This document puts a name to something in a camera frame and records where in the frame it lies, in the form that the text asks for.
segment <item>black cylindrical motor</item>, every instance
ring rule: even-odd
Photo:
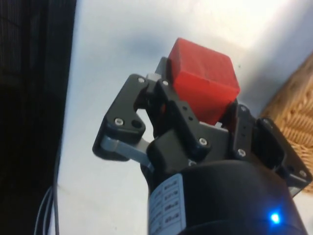
[[[262,165],[224,160],[146,178],[150,235],[307,234],[286,183]]]

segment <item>red cube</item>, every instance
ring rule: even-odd
[[[173,86],[199,121],[214,125],[240,92],[228,56],[178,38],[169,55]]]

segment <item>black cable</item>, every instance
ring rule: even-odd
[[[57,151],[57,156],[54,164],[54,175],[53,175],[53,207],[54,207],[54,226],[55,226],[55,234],[60,235],[59,230],[59,210],[58,210],[58,175],[59,175],[59,166],[60,166],[60,157],[61,157],[61,142],[59,144],[59,148]]]

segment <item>woven texture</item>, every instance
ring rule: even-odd
[[[273,119],[313,173],[313,54],[262,112]],[[313,184],[304,191],[313,194]]]

